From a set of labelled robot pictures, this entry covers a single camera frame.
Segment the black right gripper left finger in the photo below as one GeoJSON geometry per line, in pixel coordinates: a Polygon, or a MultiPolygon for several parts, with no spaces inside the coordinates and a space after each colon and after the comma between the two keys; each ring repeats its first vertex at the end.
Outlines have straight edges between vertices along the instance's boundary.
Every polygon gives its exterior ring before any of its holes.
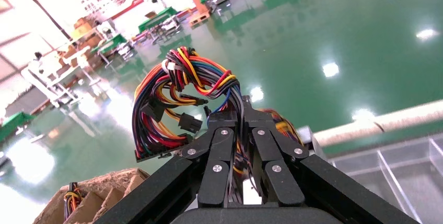
{"type": "Polygon", "coordinates": [[[236,111],[212,113],[203,135],[96,222],[172,223],[195,199],[200,207],[225,207],[238,129],[236,111]]]}

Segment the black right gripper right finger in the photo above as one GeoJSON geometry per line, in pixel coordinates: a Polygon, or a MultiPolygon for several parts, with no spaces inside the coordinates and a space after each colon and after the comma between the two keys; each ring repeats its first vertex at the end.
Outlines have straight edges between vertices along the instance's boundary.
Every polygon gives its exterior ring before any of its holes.
{"type": "Polygon", "coordinates": [[[297,211],[301,223],[414,223],[415,220],[322,159],[272,109],[242,97],[252,174],[265,202],[297,211]]]}

